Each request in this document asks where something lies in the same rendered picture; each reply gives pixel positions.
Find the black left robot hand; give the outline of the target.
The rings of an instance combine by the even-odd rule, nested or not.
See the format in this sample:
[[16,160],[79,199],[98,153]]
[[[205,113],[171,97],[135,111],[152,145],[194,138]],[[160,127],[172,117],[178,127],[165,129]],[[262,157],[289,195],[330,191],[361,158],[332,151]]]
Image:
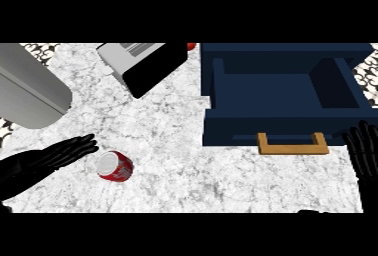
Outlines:
[[88,134],[0,160],[0,201],[19,195],[54,171],[97,150],[94,135]]

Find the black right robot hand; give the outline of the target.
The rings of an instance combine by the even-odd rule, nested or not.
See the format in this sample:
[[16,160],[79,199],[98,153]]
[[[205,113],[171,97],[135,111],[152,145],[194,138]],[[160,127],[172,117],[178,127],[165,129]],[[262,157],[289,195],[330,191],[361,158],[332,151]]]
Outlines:
[[357,177],[361,209],[378,214],[378,127],[360,121],[342,139]]

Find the red can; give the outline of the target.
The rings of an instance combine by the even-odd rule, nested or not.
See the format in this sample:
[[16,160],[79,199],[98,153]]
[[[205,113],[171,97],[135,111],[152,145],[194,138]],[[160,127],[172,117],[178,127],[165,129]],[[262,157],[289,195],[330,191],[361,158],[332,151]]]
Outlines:
[[95,172],[101,179],[123,182],[132,174],[132,162],[118,151],[107,151],[95,163]]

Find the dark blue drawer box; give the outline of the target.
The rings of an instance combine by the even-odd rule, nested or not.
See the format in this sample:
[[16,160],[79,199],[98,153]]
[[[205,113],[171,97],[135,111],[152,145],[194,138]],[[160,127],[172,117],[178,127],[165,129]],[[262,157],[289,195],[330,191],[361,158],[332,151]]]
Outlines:
[[342,58],[283,62],[265,68],[212,61],[211,107],[265,113],[358,111],[369,108]]

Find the dark blue drawer front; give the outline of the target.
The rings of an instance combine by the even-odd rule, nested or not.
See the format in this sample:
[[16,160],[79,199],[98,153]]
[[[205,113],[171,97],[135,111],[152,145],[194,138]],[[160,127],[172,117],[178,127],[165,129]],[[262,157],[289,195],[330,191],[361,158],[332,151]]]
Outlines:
[[364,120],[378,126],[378,109],[205,110],[203,146],[255,146],[264,133],[270,144],[311,144],[320,132],[329,146],[342,146],[341,134]]

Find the rounded grey appliance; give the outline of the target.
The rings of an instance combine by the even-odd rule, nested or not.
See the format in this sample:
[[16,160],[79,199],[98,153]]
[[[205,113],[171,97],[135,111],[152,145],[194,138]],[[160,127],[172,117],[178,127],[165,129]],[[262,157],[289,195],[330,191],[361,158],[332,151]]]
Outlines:
[[0,117],[27,129],[66,114],[72,92],[19,43],[0,43]]

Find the dark blue cabinet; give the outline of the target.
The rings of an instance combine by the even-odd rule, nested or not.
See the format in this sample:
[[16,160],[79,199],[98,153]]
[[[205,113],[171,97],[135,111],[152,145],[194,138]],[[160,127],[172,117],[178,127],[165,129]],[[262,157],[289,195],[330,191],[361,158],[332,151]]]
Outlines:
[[211,102],[212,61],[224,59],[236,63],[264,66],[298,63],[321,58],[342,58],[349,70],[372,53],[367,43],[203,43],[200,45],[200,94]]

